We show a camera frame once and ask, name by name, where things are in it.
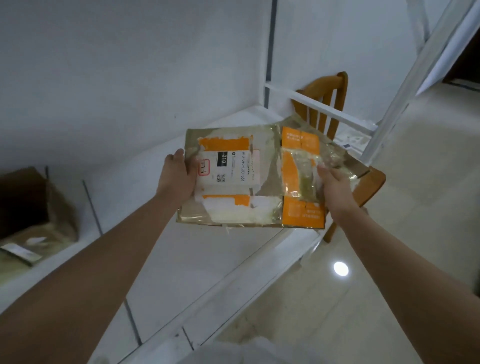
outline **orange sticker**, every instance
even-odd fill
[[[300,197],[299,172],[292,154],[288,151],[284,151],[282,155],[282,182],[286,194]]]
[[[202,195],[203,198],[218,198],[218,197],[227,197],[233,198],[235,201],[235,205],[243,205],[243,206],[250,206],[250,196],[247,194],[204,194]]]
[[[235,150],[249,150],[250,139],[241,136],[236,139],[200,138],[198,144],[205,148],[207,152],[230,152]]]
[[[282,147],[287,149],[303,149],[308,153],[320,155],[320,140],[312,133],[288,128],[282,129]]]
[[[291,226],[324,229],[325,206],[285,196],[283,198],[282,223]]]

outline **person's left hand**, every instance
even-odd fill
[[[183,149],[178,149],[174,155],[167,155],[156,193],[176,198],[180,204],[183,204],[192,195],[197,170],[198,161],[196,158],[185,161]]]

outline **cardboard box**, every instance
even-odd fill
[[[74,208],[35,168],[0,176],[0,283],[77,240]]]

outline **white wall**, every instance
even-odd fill
[[[447,0],[427,1],[433,28]],[[416,59],[405,0],[279,0],[272,82],[302,88],[315,78],[348,73],[344,111],[379,121]],[[270,108],[290,102],[273,93]]]
[[[2,2],[0,167],[90,167],[255,104],[260,6]]]

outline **person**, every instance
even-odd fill
[[[156,194],[147,203],[0,315],[3,363],[89,360],[162,230],[191,196],[197,167],[195,160],[184,160],[182,149],[168,155]],[[318,174],[333,220],[420,358],[425,363],[477,363],[480,300],[365,214],[341,172],[318,167]],[[248,356],[245,350],[238,353]],[[215,362],[221,358],[229,356],[220,353]]]

